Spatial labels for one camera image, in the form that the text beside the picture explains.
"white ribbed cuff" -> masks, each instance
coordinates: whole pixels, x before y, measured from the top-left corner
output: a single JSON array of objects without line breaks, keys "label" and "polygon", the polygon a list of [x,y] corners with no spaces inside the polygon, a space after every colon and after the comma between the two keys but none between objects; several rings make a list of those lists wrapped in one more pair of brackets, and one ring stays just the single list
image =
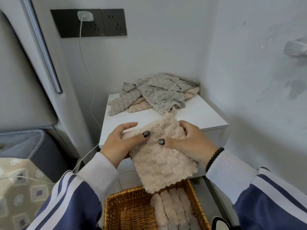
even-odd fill
[{"label": "white ribbed cuff", "polygon": [[225,150],[212,163],[206,177],[235,204],[257,175],[257,170]]},{"label": "white ribbed cuff", "polygon": [[111,162],[100,152],[77,173],[102,199],[108,186],[118,177],[117,170]]}]

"shoe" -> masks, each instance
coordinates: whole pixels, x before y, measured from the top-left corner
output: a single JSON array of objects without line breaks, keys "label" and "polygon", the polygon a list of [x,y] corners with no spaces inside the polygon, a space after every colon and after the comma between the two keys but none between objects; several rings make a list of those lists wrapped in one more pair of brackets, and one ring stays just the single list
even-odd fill
[{"label": "shoe", "polygon": [[215,216],[211,222],[212,230],[230,230],[230,226],[222,217]]}]

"black beaded bracelet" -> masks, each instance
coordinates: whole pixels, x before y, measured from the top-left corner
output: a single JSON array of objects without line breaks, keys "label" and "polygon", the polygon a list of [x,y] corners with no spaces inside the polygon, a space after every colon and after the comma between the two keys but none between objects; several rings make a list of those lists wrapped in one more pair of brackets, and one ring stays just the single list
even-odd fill
[{"label": "black beaded bracelet", "polygon": [[218,155],[220,155],[220,153],[221,153],[222,151],[224,151],[224,148],[221,147],[221,148],[219,148],[219,149],[215,152],[215,154],[213,154],[213,156],[211,157],[211,159],[209,160],[209,162],[208,162],[208,164],[207,164],[207,166],[206,166],[206,172],[208,172],[210,166],[212,165],[212,163],[214,162],[214,160],[217,158]]}]

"hand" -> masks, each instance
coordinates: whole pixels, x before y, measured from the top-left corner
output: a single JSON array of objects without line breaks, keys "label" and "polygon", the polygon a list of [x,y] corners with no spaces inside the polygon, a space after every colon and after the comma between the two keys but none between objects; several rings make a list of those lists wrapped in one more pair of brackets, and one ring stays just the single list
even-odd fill
[{"label": "hand", "polygon": [[167,148],[175,148],[183,151],[186,155],[203,166],[206,166],[210,158],[217,151],[218,147],[210,141],[199,127],[184,120],[179,121],[180,126],[185,130],[185,139],[159,139],[159,144]]},{"label": "hand", "polygon": [[104,143],[101,153],[112,163],[117,169],[119,163],[125,158],[129,150],[144,141],[150,135],[149,131],[145,131],[142,134],[138,134],[132,138],[122,140],[122,133],[131,127],[135,127],[138,123],[124,123],[117,126],[108,136]]}]

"sleeve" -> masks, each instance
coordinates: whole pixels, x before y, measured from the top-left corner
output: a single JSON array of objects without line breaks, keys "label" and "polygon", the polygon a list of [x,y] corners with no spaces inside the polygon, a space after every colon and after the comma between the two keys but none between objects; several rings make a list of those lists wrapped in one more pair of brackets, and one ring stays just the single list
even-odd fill
[{"label": "sleeve", "polygon": [[228,196],[242,229],[307,229],[307,196],[266,168],[223,151],[206,177]]},{"label": "sleeve", "polygon": [[96,153],[77,175],[67,171],[62,176],[27,230],[96,229],[102,215],[100,200],[117,176],[109,160]]}]

